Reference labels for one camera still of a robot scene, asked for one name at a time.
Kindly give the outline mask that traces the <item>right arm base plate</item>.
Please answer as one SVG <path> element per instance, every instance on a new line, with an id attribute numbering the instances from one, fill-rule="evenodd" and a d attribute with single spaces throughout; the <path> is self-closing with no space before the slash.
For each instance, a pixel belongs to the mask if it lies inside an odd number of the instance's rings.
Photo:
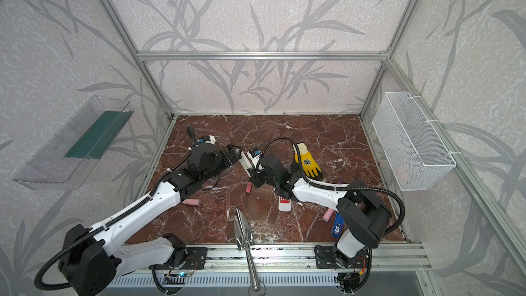
<path id="1" fill-rule="evenodd" d="M 354 257 L 348 257 L 333 246 L 316 245 L 314 248 L 316 268 L 367 270 L 368 249 L 361 249 Z"/>

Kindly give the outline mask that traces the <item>red handled screwdriver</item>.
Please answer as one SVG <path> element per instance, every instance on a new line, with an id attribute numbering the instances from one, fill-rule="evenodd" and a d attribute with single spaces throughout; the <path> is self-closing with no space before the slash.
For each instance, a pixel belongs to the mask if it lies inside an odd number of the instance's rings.
<path id="1" fill-rule="evenodd" d="M 252 189 L 253 189 L 253 183 L 252 182 L 248 182 L 247 186 L 246 186 L 246 189 L 245 189 L 245 193 L 249 195 L 251 193 Z"/>

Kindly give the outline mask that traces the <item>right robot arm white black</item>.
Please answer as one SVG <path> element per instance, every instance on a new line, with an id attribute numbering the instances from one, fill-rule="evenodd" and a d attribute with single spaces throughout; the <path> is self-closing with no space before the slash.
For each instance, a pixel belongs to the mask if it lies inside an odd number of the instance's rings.
<path id="1" fill-rule="evenodd" d="M 313 203 L 336 211 L 347 230 L 334 246 L 339 261 L 349 260 L 367 249 L 376 249 L 381 239 L 405 219 L 405 204 L 390 190 L 368 187 L 361 180 L 330 184 L 290 172 L 275 156 L 242 155 L 244 169 L 255 187 L 265 184 L 285 200 Z"/>

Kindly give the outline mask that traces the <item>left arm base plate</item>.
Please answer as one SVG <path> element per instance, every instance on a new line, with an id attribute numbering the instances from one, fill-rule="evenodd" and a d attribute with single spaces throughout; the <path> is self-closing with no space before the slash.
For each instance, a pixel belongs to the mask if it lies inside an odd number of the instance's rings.
<path id="1" fill-rule="evenodd" d="M 208 248 L 186 247 L 176 249 L 171 267 L 174 269 L 203 270 L 207 258 Z"/>

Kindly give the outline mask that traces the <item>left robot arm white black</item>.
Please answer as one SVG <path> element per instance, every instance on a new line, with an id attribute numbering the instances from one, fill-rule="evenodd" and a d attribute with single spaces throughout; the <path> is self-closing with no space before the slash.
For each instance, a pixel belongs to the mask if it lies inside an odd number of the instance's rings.
<path id="1" fill-rule="evenodd" d="M 72 288 L 78 295 L 97 295 L 120 275 L 165 264 L 178 248 L 174 235 L 130 247 L 126 241 L 241 158 L 239 146 L 194 144 L 185 159 L 139 200 L 90 227 L 79 224 L 71 228 L 62 250 L 39 269 L 34 286 L 41 291 Z"/>

